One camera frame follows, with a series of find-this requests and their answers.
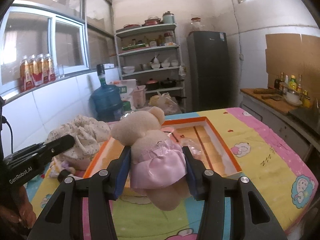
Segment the refrigerator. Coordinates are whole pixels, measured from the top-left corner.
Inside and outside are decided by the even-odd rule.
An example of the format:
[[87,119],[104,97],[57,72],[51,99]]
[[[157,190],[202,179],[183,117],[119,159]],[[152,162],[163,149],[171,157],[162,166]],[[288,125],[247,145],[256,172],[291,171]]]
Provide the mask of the refrigerator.
[[187,44],[193,111],[230,107],[232,73],[226,34],[195,31]]

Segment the teddy bear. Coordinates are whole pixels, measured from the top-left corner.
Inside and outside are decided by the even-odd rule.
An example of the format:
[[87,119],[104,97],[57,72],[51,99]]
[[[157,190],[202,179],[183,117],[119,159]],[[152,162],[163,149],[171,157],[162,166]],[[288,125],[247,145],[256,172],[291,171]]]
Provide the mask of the teddy bear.
[[130,188],[159,209],[171,211],[190,193],[185,156],[160,130],[163,123],[164,111],[154,106],[126,116],[113,126],[111,136],[131,146]]

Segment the metal shelf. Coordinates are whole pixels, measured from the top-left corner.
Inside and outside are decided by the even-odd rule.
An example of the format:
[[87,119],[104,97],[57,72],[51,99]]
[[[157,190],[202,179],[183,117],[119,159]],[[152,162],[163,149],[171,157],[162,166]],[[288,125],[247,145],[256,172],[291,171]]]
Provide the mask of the metal shelf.
[[170,69],[177,69],[177,68],[180,68],[180,66],[177,66],[177,67],[166,67],[166,68],[156,68],[156,69],[150,69],[150,70],[144,70],[144,71],[137,71],[137,72],[133,72],[133,73],[130,73],[130,74],[123,74],[121,76],[122,77],[127,77],[127,76],[137,75],[137,74],[141,74],[141,73],[148,73],[148,72],[159,71],[159,70],[170,70]]
[[177,27],[176,24],[171,24],[171,23],[157,24],[152,26],[144,26],[144,27],[138,27],[130,30],[125,30],[125,31],[116,33],[115,36],[119,38],[125,38],[129,36],[145,34],[145,33],[174,31],[176,27]]
[[146,94],[149,94],[149,93],[156,93],[157,91],[159,92],[163,92],[163,91],[172,91],[172,90],[182,90],[183,87],[173,87],[173,88],[159,88],[157,90],[150,90],[150,91],[146,91]]
[[166,49],[177,49],[177,48],[179,48],[178,45],[146,47],[146,48],[143,48],[143,49],[125,51],[125,52],[119,53],[118,55],[120,57],[125,57],[125,56],[131,56],[131,55],[140,54],[140,53],[160,51],[160,50],[166,50]]

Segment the orange box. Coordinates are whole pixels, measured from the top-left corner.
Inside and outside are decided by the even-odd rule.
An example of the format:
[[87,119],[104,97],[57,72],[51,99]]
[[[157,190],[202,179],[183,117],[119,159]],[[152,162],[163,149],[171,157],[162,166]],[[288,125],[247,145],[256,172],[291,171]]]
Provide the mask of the orange box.
[[[167,120],[162,125],[162,127],[169,126],[174,127],[185,138],[190,138],[199,144],[203,153],[201,160],[206,168],[231,179],[238,179],[243,175],[234,155],[207,117]],[[119,157],[123,148],[124,146],[113,138],[104,142],[88,166],[84,178],[106,169],[111,160]],[[129,179],[123,194],[138,195],[130,190]]]

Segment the pink basket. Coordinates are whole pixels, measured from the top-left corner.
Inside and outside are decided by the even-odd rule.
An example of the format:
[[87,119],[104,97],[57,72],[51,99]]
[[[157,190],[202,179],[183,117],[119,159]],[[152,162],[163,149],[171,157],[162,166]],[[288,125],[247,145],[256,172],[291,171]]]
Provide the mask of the pink basket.
[[146,103],[146,86],[138,86],[133,91],[133,104],[136,108],[143,107]]

